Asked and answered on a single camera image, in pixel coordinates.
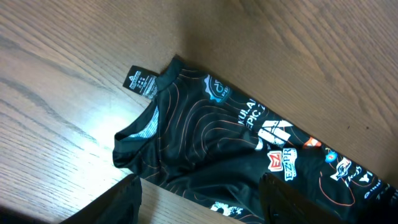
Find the size label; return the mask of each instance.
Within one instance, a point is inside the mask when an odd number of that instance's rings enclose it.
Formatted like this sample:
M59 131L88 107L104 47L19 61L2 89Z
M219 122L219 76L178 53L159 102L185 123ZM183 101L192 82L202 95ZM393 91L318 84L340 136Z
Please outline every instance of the size label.
M138 95L153 100L157 93L156 77L157 74L154 72L133 66L123 83L123 87L128 88Z

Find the wooden table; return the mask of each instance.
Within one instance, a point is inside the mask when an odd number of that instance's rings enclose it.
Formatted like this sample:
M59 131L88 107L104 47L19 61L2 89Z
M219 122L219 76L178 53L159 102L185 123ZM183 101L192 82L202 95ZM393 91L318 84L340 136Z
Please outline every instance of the wooden table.
M131 65L174 56L398 186L394 0L0 0L0 205L56 223L126 174L113 135L148 105ZM143 223L235 222L146 181Z

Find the sponsor logo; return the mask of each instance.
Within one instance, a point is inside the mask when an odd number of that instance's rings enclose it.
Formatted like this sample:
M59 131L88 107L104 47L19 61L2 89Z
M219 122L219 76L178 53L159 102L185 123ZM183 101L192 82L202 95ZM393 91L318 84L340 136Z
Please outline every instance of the sponsor logo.
M330 150L329 153L326 155L325 162L331 163L331 162L335 161L336 158L337 158L337 153Z
M267 153L269 160L271 161L268 165L268 169L271 172L282 171L282 152L281 151L271 151Z
M368 177L368 175L370 175L371 177L373 176L373 174L372 174L371 172L367 171L367 172L363 175L363 177L360 178L359 181L363 181L363 182L369 183L369 177Z
M381 185L381 180L379 179L379 181L377 182L377 184L376 184L374 187L372 187L372 189L371 189L370 191L366 192L366 194L365 194L365 199L367 199L367 198L369 197L369 195L370 195L374 190L376 190L378 187L380 187L380 185Z
M238 208L235 206L229 206L227 204L221 203L221 202L216 202L214 205L211 206L210 208L213 211L218 211L219 209L223 210L223 215L225 216L230 216L230 215L240 215L242 214L243 208Z
M348 175L348 168L351 166L351 161L347 158L343 158L336 167L336 173L331 175L330 177L333 180L338 180L344 176Z
M294 148L284 149L282 153L282 163L285 168L285 181L293 180L297 176L295 161L297 159L297 151Z
M396 190L396 192L392 196L392 198L390 200L390 206L394 206L396 204L397 198L398 198L398 190Z
M223 85L209 74L203 81L205 82L205 92L209 94L210 101L213 100L216 103L223 103L232 92L230 87Z
M145 78L144 77L140 77L140 79L138 80L138 82L137 82L137 86L138 86L138 88L142 88L142 86L143 86L143 84L145 84Z
M141 75L141 71L136 71L136 73L134 74L134 76L130 76L129 77L129 79L130 79L130 81L131 81L131 83L130 83L130 85L129 85L129 88L130 89L135 89L135 87L136 87L136 85L137 85L137 80L138 80L138 77L139 77L139 75Z
M306 143L304 143L303 148L308 149L311 147L321 147L321 145L322 145L322 143L320 141L316 140L313 137L310 137L310 139Z
M362 172L362 168L360 166L356 166L356 170L355 173L353 175L350 175L347 177L347 179L344 181L344 183L346 184L347 187L349 187L349 183L351 182L351 180L356 177L358 174L360 174Z
M238 115L238 123L245 125L250 130L253 128L253 123L266 110L265 106L257 103L253 99L249 99L246 103L247 109L241 109Z
M286 133L281 128L291 127L287 121L265 121L262 124L262 128L259 130L259 137L265 139L271 144L283 147L286 141L289 139L290 134Z
M381 196L382 196L384 193L386 193L386 191L387 191L389 188L390 188L390 185L387 184L387 187L386 187L384 190L382 190L382 191L377 195L376 199L380 200Z

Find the black jersey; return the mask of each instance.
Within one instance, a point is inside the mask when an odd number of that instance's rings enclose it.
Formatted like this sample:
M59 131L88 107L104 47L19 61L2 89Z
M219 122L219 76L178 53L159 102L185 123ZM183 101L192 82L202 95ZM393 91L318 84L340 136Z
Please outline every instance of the black jersey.
M264 222L266 172L352 223L381 197L395 204L374 174L208 72L174 58L155 84L152 103L115 135L116 167L246 223Z

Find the white logo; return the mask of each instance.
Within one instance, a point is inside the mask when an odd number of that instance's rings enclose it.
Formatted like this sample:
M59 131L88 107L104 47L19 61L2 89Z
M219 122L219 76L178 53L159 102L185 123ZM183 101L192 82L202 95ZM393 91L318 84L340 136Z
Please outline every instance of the white logo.
M241 109L241 111L238 115L238 123L245 125L250 130L252 130L253 123L255 121L257 121L258 116L260 116L260 114L264 112L266 107L257 103L253 99L249 99L249 101L246 103L246 105L248 106L248 109L247 110Z
M262 128L259 131L259 136L271 144L279 145L283 147L286 141L289 139L290 134L286 133L280 128L291 127L293 124L290 124L287 121L265 121L262 124Z
M351 161L347 158L343 158L336 167L336 173L331 175L330 177L333 180L338 180L346 175L348 175L348 168L351 166Z
M376 188L378 188L380 185L381 185L381 180L379 179L376 186L372 187L372 189L370 191L366 192L365 199L367 199L369 197L369 195L371 194L371 192L374 191Z
M134 74L134 76L130 76L129 79L131 81L129 87L130 89L135 89L136 85L137 85L137 79L139 77L139 75L141 74L141 71L136 71L136 73Z
M285 181L293 180L297 176L295 161L297 159L297 151L294 148L284 149L282 154L282 163L285 167Z
M218 209L222 208L223 209L223 215L225 216L230 216L230 215L240 215L242 214L243 208L238 208L235 206L229 206L227 204L221 203L221 202L216 202L214 205L211 206L211 210L216 211Z
M367 171L367 172L365 173L365 175L363 175L363 177L360 178L359 181L363 181L363 182L369 183L368 174L369 174L371 177L373 176L373 174L372 174L371 172Z
M351 182L351 180L356 177L358 174L360 174L362 172L362 168L360 166L356 166L356 171L355 174L348 176L347 179L344 181L344 183L346 184L347 187L349 187L349 183Z
M390 188L390 185L387 184L387 187L386 187L382 192L380 192L380 193L377 195L376 199L380 200L380 198L381 198L380 195L383 195L384 193L386 193L386 191L387 191L389 188Z

